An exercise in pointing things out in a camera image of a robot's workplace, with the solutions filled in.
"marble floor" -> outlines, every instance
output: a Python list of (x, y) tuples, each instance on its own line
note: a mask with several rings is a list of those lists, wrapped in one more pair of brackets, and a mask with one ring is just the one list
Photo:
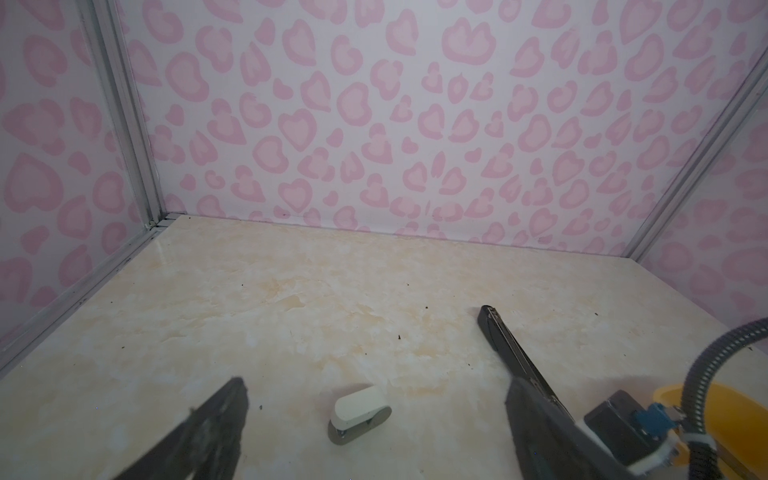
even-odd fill
[[(0, 380), (0, 478), (111, 478), (232, 376), (236, 478), (520, 478), (483, 304), (574, 417), (648, 403), (725, 330), (626, 259), (181, 217)], [(765, 404), (766, 368), (717, 379)], [(364, 384), (392, 416), (334, 445)]]

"flexible black hose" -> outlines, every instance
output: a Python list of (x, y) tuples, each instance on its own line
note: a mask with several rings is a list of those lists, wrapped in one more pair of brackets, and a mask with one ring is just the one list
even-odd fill
[[(690, 433), (706, 434), (704, 428), (704, 405), (707, 391), (717, 370), (736, 352), (768, 338), (768, 317), (747, 323), (723, 334), (712, 342), (688, 370), (683, 384), (681, 406), (686, 416), (685, 430)], [(717, 467), (717, 452), (709, 444), (688, 442), (690, 449), (689, 480), (714, 480), (722, 474)]]

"yellow bowl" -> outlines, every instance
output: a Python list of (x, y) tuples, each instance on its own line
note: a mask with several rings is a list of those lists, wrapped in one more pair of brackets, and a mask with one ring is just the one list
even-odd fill
[[(654, 402), (664, 406), (680, 406), (683, 385), (662, 387), (654, 392)], [(757, 478), (768, 479), (768, 409), (729, 386), (713, 383), (704, 407), (704, 424), (731, 455)], [(680, 456), (675, 465), (688, 463), (688, 447), (679, 444)], [(741, 480), (722, 459), (720, 470), (729, 480)]]

